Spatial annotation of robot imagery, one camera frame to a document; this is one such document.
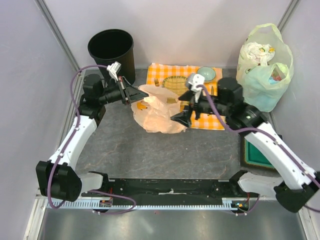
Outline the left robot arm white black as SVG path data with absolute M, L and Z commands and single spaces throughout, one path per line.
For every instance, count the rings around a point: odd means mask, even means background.
M 98 74 L 89 74 L 84 78 L 83 94 L 71 129 L 56 152 L 47 161 L 40 161 L 35 170 L 42 196 L 74 202 L 85 192 L 93 191 L 99 197 L 106 196 L 110 185 L 107 175 L 89 172 L 79 176 L 75 168 L 84 146 L 100 125 L 106 104 L 121 101 L 125 105 L 143 100 L 149 95 L 132 86 L 120 76 L 118 81 L 103 86 Z

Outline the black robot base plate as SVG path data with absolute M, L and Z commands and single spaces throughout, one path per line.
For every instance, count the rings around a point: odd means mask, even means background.
M 132 198 L 137 204 L 218 204 L 246 198 L 233 180 L 111 178 L 99 191 Z

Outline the orange banana print plastic bag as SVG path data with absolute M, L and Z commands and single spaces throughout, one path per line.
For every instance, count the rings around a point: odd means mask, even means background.
M 148 94 L 131 104 L 134 120 L 148 133 L 178 134 L 186 127 L 171 117 L 181 112 L 178 95 L 167 88 L 155 85 L 140 85 L 139 90 Z

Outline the black plastic trash bin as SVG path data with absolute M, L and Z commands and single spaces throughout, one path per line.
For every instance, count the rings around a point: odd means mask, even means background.
M 124 76 L 130 84 L 135 82 L 134 40 L 128 32 L 121 29 L 101 31 L 89 40 L 87 49 L 98 65 L 108 66 L 119 62 L 119 75 Z

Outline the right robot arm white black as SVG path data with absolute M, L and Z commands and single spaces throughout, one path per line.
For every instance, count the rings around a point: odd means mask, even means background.
M 215 115 L 225 130 L 239 134 L 255 146 L 273 165 L 279 177 L 256 175 L 248 171 L 235 174 L 229 191 L 235 197 L 244 193 L 274 197 L 286 210 L 297 213 L 320 189 L 320 173 L 304 163 L 279 137 L 261 111 L 245 103 L 243 88 L 235 78 L 217 82 L 217 95 L 209 94 L 204 77 L 191 74 L 187 91 L 178 99 L 188 106 L 171 117 L 172 121 L 191 127 L 191 119 Z

